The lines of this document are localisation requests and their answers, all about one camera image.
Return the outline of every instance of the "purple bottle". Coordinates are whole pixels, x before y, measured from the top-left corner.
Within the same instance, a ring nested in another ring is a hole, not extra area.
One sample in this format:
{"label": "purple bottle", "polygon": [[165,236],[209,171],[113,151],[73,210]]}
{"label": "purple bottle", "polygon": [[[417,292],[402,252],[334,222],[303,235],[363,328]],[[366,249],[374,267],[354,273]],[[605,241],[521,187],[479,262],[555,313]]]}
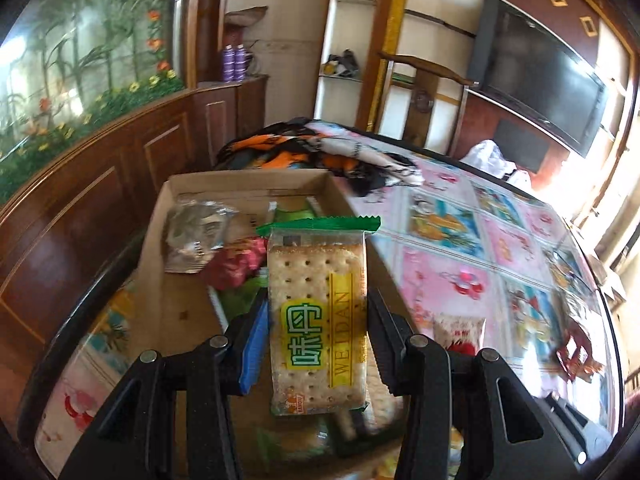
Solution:
{"label": "purple bottle", "polygon": [[222,81],[229,83],[234,80],[236,65],[236,53],[231,45],[227,45],[222,51]]}
{"label": "purple bottle", "polygon": [[236,67],[234,71],[235,81],[244,81],[246,75],[246,49],[244,45],[238,45],[236,48]]}

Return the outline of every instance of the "painted mural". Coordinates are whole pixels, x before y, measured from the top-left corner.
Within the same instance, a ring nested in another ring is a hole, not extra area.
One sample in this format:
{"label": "painted mural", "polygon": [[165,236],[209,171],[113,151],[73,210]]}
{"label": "painted mural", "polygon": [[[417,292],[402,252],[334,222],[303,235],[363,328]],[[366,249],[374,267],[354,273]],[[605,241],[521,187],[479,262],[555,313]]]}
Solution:
{"label": "painted mural", "polygon": [[184,88],[174,0],[31,0],[0,46],[0,204],[114,119]]}

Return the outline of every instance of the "cardboard box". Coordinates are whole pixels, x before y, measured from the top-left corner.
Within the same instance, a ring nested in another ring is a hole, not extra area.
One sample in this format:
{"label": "cardboard box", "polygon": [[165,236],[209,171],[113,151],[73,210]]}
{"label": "cardboard box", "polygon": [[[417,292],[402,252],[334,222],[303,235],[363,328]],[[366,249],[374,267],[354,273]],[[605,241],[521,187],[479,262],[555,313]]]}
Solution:
{"label": "cardboard box", "polygon": [[[216,200],[238,209],[239,214],[233,218],[227,234],[228,242],[255,235],[255,227],[264,223],[268,204],[274,200],[283,208],[295,210],[306,205],[305,197],[315,196],[326,215],[353,215],[334,178],[323,170],[212,171],[171,177],[158,196],[140,256],[136,277],[136,316],[129,342],[132,359],[146,349],[158,350],[165,356],[188,352],[222,333],[204,283],[192,274],[164,272],[166,216],[178,197],[184,196]],[[381,291],[391,310],[407,316],[393,279],[370,243],[367,244],[367,272],[369,287],[377,287]],[[271,415],[271,394],[271,364],[267,348],[260,377],[250,394],[230,398],[236,446],[247,477],[260,478],[265,473],[257,448],[256,427],[278,433],[303,431],[313,421],[312,416]],[[178,413],[178,454],[184,451],[184,428],[180,430],[183,418],[184,413]],[[398,444],[391,443],[385,449],[392,450]],[[334,458],[325,465],[314,466],[313,475],[310,470],[304,476],[335,478],[363,467],[369,468],[384,458],[381,451],[377,449],[375,453],[349,460]],[[289,474],[283,472],[278,478],[287,476]],[[291,471],[290,476],[298,478],[300,472]]]}

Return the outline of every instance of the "white plastic bag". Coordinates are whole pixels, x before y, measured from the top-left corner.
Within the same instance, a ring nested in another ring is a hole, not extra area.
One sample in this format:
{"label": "white plastic bag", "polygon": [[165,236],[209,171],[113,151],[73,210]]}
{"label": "white plastic bag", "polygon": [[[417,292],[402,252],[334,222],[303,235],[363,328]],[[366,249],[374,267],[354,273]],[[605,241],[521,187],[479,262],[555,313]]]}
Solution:
{"label": "white plastic bag", "polygon": [[533,189],[531,188],[531,177],[525,170],[518,170],[513,173],[507,179],[507,184],[511,184],[512,186],[526,191],[529,194],[533,194]]}
{"label": "white plastic bag", "polygon": [[504,159],[500,148],[492,140],[483,140],[476,144],[461,162],[497,178],[502,178],[516,170],[516,165],[510,160]]}

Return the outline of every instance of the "red snack bag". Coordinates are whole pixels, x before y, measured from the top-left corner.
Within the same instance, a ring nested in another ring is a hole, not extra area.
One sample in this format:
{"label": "red snack bag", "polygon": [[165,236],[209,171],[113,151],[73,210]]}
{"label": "red snack bag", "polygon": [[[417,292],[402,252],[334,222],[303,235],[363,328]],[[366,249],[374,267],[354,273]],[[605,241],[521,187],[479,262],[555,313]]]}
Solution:
{"label": "red snack bag", "polygon": [[238,240],[218,249],[211,261],[200,272],[200,277],[216,290],[236,288],[262,266],[266,254],[267,246],[264,238],[251,237]]}
{"label": "red snack bag", "polygon": [[433,317],[433,339],[443,348],[476,355],[484,341],[484,317],[448,316]]}

